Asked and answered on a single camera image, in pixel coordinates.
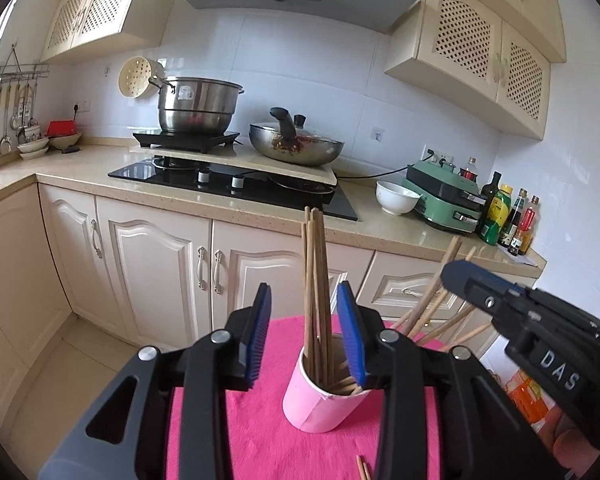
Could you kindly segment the person right hand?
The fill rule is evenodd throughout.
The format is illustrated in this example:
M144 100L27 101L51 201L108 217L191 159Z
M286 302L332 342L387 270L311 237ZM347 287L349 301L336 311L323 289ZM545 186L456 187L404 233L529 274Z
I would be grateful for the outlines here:
M588 442L557 404L547 412L538 436L559 465L578 479L583 479L600 457L600 450Z

